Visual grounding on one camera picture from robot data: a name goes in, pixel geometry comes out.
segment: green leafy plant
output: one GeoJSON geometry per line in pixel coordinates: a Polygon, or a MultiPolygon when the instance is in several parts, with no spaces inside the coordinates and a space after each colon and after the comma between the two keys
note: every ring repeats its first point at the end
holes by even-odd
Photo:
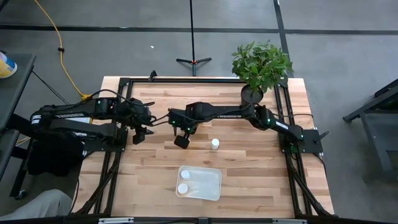
{"type": "Polygon", "coordinates": [[[262,90],[264,93],[273,87],[281,78],[287,78],[285,72],[292,70],[292,62],[287,54],[283,53],[269,41],[265,44],[253,43],[238,47],[238,52],[232,54],[232,73],[250,85],[254,92],[262,90]]]}

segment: yellow extension cord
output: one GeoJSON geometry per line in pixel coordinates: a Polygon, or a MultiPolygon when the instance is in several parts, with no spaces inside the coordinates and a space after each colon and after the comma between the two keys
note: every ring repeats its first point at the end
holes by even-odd
{"type": "MultiPolygon", "coordinates": [[[[61,34],[59,33],[57,26],[54,24],[53,20],[51,19],[51,17],[47,14],[47,12],[44,10],[44,8],[39,4],[39,2],[37,0],[34,0],[36,2],[36,4],[40,7],[40,9],[43,11],[43,13],[47,16],[47,18],[49,19],[49,21],[51,22],[51,24],[54,26],[55,31],[58,34],[58,38],[60,39],[60,48],[63,49],[62,46],[62,38],[61,38],[61,34]]],[[[91,95],[87,95],[87,94],[82,94],[81,91],[77,88],[77,86],[75,85],[75,82],[72,80],[72,78],[70,77],[67,69],[65,68],[64,64],[63,64],[63,52],[60,51],[60,61],[61,61],[61,66],[63,71],[65,72],[65,74],[67,75],[67,77],[69,78],[70,82],[72,83],[73,87],[75,88],[75,90],[79,93],[79,95],[81,96],[82,100],[86,100],[87,98],[89,98],[91,95]]]]}

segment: white bottle cap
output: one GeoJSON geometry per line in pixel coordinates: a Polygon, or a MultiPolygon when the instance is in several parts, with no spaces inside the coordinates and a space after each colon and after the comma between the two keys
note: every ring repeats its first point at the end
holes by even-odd
{"type": "Polygon", "coordinates": [[[190,178],[189,171],[183,170],[183,171],[181,172],[181,177],[182,177],[184,180],[188,180],[188,179],[190,178]]]}
{"type": "Polygon", "coordinates": [[[184,183],[179,184],[177,190],[178,190],[178,192],[179,192],[180,194],[185,194],[185,193],[188,192],[188,185],[187,185],[187,184],[184,184],[184,183]]]}
{"type": "Polygon", "coordinates": [[[220,145],[220,141],[218,139],[211,140],[211,149],[218,149],[220,145]]]}

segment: gray pants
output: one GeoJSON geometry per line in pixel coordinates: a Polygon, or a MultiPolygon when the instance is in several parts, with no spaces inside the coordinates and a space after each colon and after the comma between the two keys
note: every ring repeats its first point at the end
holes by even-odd
{"type": "Polygon", "coordinates": [[[71,205],[72,200],[62,191],[48,190],[15,212],[0,217],[0,221],[68,215],[71,205]]]}

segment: potted plant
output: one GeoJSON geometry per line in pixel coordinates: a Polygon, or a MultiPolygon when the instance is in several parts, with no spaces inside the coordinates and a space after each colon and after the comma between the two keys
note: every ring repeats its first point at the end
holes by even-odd
{"type": "Polygon", "coordinates": [[[241,91],[242,105],[260,103],[268,88],[287,78],[287,70],[293,72],[288,55],[269,41],[256,46],[254,41],[245,47],[240,45],[232,56],[232,73],[247,83],[241,91]]]}

